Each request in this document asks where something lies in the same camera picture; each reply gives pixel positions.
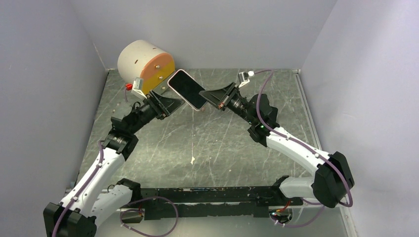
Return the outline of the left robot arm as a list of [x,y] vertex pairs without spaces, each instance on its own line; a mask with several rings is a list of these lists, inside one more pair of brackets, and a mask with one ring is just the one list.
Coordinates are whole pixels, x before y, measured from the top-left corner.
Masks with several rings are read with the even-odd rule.
[[184,104],[150,91],[142,102],[127,102],[111,116],[111,130],[98,141],[99,154],[91,167],[58,204],[49,203],[43,218],[49,237],[93,237],[118,208],[141,202],[139,183],[124,179],[108,193],[102,189],[138,143],[137,131],[153,119],[163,120]]

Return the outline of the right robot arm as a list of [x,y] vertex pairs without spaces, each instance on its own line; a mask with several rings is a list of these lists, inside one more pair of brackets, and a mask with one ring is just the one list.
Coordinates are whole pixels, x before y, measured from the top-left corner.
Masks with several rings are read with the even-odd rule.
[[271,187],[276,204],[283,205],[292,198],[314,198],[328,208],[353,204],[350,190],[354,179],[345,155],[314,148],[287,132],[276,122],[278,109],[270,105],[266,94],[259,93],[248,100],[231,83],[222,89],[201,91],[199,95],[217,109],[229,109],[249,123],[248,133],[256,143],[279,151],[311,174],[277,180]]

